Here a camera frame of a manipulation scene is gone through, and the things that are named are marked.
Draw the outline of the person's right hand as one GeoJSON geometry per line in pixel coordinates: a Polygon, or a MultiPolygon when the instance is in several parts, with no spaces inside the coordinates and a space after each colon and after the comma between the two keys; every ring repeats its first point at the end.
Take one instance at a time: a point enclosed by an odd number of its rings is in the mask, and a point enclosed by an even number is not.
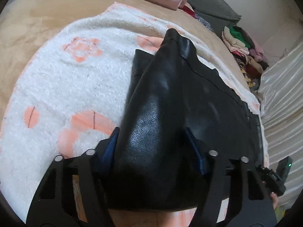
{"type": "Polygon", "coordinates": [[[270,198],[272,200],[273,209],[276,209],[278,207],[278,196],[276,193],[271,192],[270,198]]]}

